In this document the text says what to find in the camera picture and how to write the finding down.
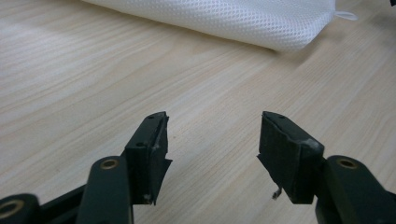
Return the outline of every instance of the wood grain surface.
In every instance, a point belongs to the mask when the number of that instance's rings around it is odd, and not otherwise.
[[[305,49],[279,53],[76,0],[0,1],[0,198],[41,203],[119,155],[149,114],[173,160],[135,223],[317,223],[256,156],[263,110],[365,163],[396,192],[396,8],[341,0]]]

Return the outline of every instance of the white mesh fabric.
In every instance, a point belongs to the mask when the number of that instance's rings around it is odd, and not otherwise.
[[[269,49],[302,49],[332,20],[334,0],[85,0]]]

